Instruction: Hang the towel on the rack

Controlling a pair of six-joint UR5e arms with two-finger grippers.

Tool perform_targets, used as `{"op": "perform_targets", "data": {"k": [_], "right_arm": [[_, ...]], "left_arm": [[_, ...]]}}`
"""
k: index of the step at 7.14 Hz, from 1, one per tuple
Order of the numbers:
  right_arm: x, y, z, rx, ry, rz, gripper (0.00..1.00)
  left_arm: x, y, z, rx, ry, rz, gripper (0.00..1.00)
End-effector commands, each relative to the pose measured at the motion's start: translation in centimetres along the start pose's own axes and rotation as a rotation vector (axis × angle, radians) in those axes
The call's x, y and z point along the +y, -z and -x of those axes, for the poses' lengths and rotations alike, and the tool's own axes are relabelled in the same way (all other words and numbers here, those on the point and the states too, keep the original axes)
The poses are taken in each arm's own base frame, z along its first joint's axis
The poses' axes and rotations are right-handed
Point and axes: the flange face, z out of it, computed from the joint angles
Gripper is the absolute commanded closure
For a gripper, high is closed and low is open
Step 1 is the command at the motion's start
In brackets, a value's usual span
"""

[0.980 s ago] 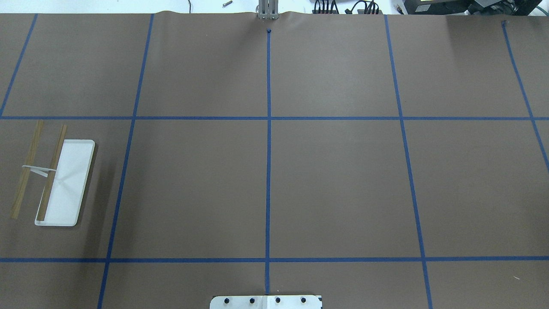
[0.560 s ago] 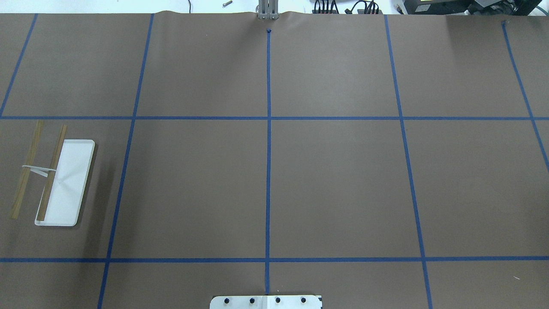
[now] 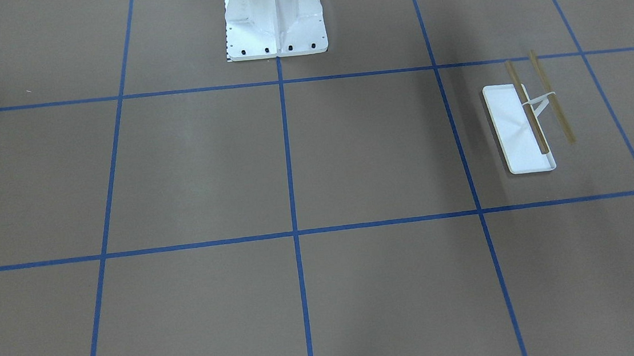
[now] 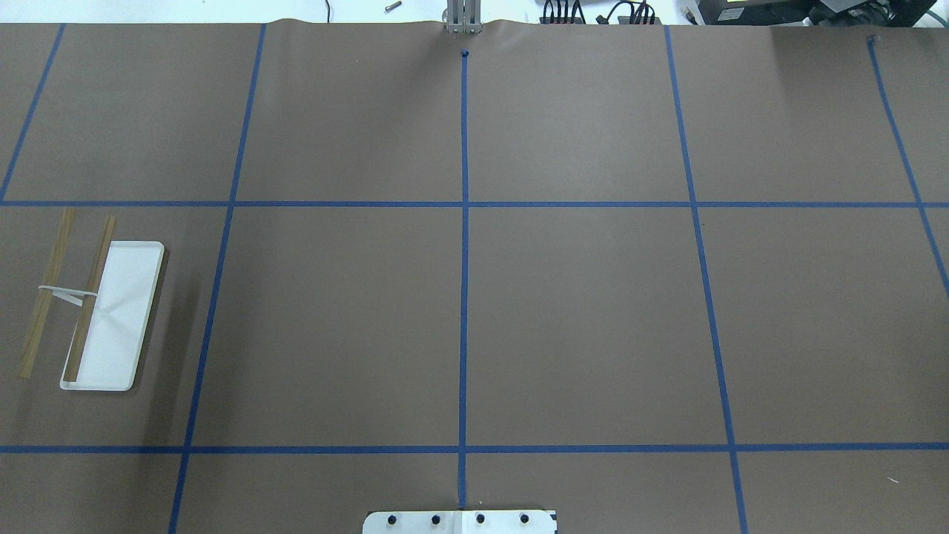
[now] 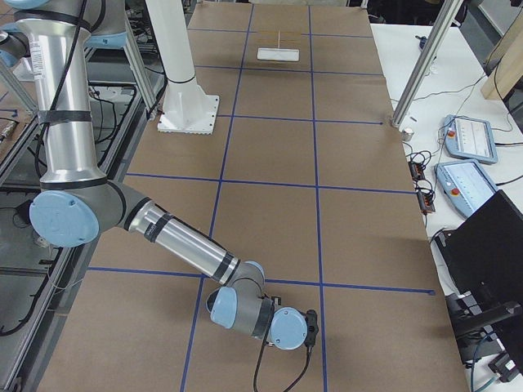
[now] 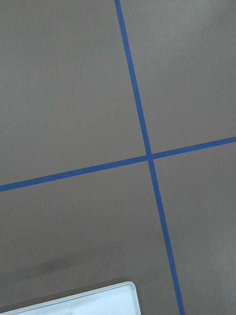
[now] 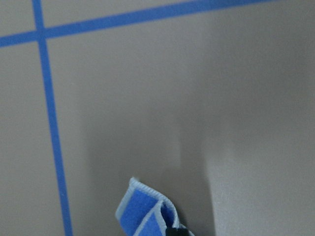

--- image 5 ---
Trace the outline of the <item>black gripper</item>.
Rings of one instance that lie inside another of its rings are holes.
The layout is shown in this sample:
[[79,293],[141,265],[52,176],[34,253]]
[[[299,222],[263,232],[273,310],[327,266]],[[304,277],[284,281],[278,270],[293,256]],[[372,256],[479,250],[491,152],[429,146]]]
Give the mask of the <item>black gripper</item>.
[[316,337],[319,332],[318,314],[315,310],[308,310],[305,315],[307,334],[304,340],[305,346],[315,346]]

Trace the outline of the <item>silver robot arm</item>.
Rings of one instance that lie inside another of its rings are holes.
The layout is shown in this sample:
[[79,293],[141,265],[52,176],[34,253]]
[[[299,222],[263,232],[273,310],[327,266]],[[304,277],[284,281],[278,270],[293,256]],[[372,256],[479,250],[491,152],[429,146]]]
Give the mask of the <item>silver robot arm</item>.
[[313,310],[284,307],[265,293],[263,268],[242,261],[139,191],[100,169],[88,97],[88,39],[127,41],[121,1],[14,1],[16,27],[29,41],[38,122],[47,170],[29,216],[58,247],[89,243],[114,227],[141,234],[219,283],[208,311],[214,323],[282,350],[311,349],[318,333]]

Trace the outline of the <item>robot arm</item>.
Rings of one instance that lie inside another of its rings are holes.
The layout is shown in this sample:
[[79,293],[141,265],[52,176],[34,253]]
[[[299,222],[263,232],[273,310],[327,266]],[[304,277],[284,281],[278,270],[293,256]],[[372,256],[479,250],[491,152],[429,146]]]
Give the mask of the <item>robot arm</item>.
[[29,40],[27,36],[14,22],[2,25],[1,60],[5,66],[12,68],[25,57],[30,57]]

